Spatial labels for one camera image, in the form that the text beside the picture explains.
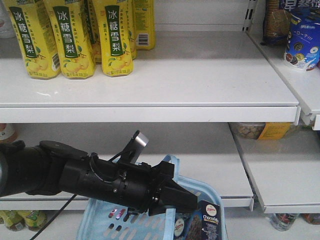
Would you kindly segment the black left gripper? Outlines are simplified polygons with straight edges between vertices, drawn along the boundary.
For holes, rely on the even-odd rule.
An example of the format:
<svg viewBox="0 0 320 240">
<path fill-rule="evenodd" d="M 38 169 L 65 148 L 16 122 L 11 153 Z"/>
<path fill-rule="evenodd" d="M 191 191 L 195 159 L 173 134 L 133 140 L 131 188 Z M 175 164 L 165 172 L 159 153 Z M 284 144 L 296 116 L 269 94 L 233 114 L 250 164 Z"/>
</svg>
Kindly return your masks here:
<svg viewBox="0 0 320 240">
<path fill-rule="evenodd" d="M 94 154 L 83 161 L 68 160 L 59 188 L 128 207 L 133 213 L 149 212 L 153 216 L 167 209 L 192 213 L 198 207 L 198 197 L 173 180 L 174 170 L 166 161 L 150 166 L 103 160 Z"/>
</svg>

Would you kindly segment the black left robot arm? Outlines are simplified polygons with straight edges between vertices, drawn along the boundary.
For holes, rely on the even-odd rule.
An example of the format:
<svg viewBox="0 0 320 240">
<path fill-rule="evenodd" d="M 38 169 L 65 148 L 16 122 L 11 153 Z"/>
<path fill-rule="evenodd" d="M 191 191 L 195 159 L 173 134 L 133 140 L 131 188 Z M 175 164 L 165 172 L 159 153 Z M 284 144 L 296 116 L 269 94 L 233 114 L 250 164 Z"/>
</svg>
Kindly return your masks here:
<svg viewBox="0 0 320 240">
<path fill-rule="evenodd" d="M 109 160 L 55 141 L 27 147 L 22 140 L 0 146 L 0 194 L 54 196 L 61 192 L 127 207 L 130 214 L 191 213 L 196 195 L 174 181 L 174 164 L 135 163 L 126 146 Z"/>
</svg>

